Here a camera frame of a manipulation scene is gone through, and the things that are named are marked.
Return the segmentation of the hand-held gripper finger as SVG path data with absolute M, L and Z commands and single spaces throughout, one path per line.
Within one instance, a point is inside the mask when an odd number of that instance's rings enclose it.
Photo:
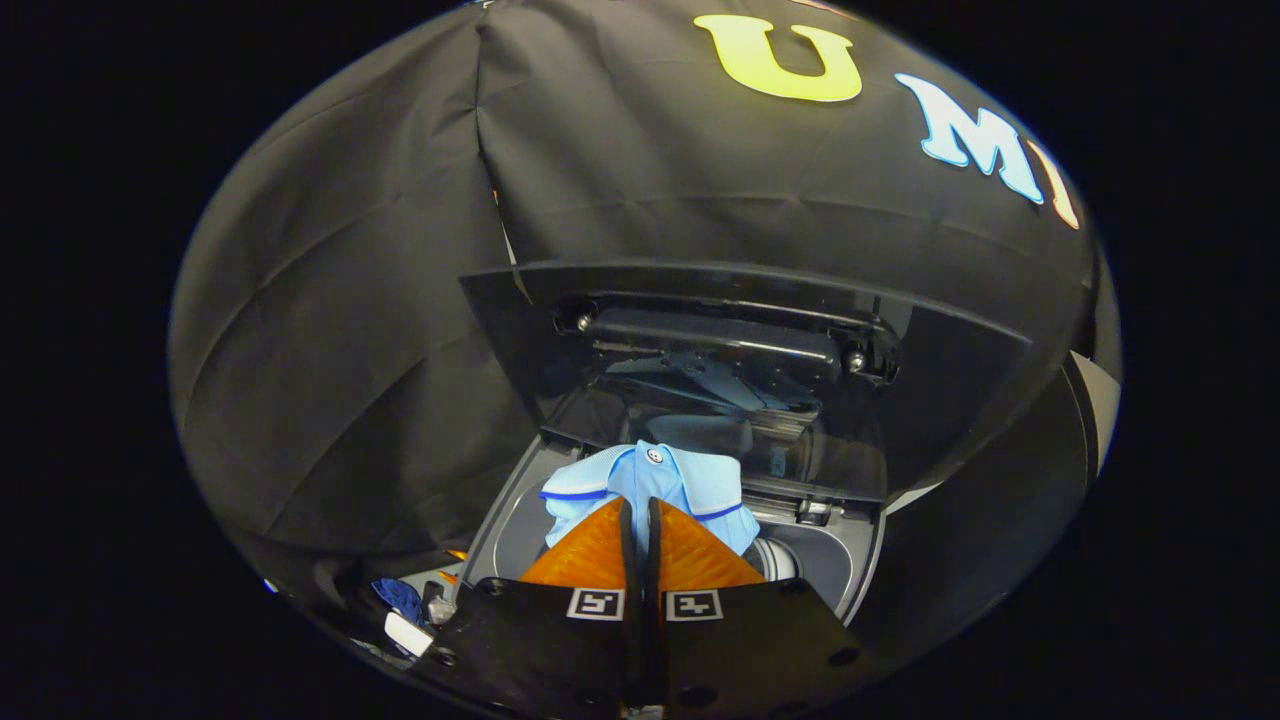
M 851 700 L 879 660 L 801 577 L 768 582 L 686 512 L 652 501 L 643 700 L 667 719 L 801 719 Z
M 494 719 L 618 719 L 643 689 L 632 509 L 616 498 L 518 577 L 488 577 L 415 664 L 416 682 Z

